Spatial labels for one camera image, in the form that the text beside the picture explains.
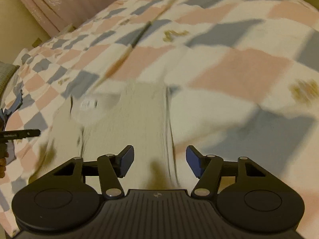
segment bedspread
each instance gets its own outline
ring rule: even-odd
[[[14,142],[17,159],[0,180],[0,223],[10,235],[17,229],[12,198],[41,162],[69,95],[164,80],[181,187],[197,181],[185,161],[189,144],[224,160],[248,156],[303,197],[298,231],[318,238],[318,48],[319,12],[303,0],[114,2],[23,57],[5,100],[10,106],[22,89],[23,105],[6,129],[42,134]]]

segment pink checkered pattern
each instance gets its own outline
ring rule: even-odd
[[[312,53],[319,13],[303,0],[118,0],[73,33],[30,51],[20,68],[27,106],[12,115],[7,130],[40,128],[42,135],[15,142],[17,160],[0,180],[9,205],[12,182],[27,183],[45,153],[55,111],[70,94],[81,96],[100,83],[149,21],[152,26],[102,85],[164,79],[175,91],[171,125],[178,168],[185,167],[186,146],[222,140],[216,127],[245,123],[257,105],[319,118],[316,104],[296,104],[289,90],[296,79],[319,83],[318,53]],[[14,99],[12,92],[7,106]],[[305,201],[299,232],[306,238],[319,237],[318,131],[305,134],[281,174]],[[187,184],[196,181],[184,177]],[[11,235],[17,229],[11,209],[0,212],[0,223]]]

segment black device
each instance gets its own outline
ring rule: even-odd
[[[297,192],[247,157],[226,162],[189,146],[186,160],[199,178],[186,190],[129,190],[118,178],[134,160],[127,146],[118,155],[83,162],[75,157],[20,190],[12,211],[16,239],[301,239],[304,213]],[[99,176],[102,194],[85,184]],[[220,193],[221,177],[235,176]]]
[[[8,140],[38,137],[41,134],[39,129],[23,129],[12,131],[0,131],[0,158],[4,158],[7,151]]]

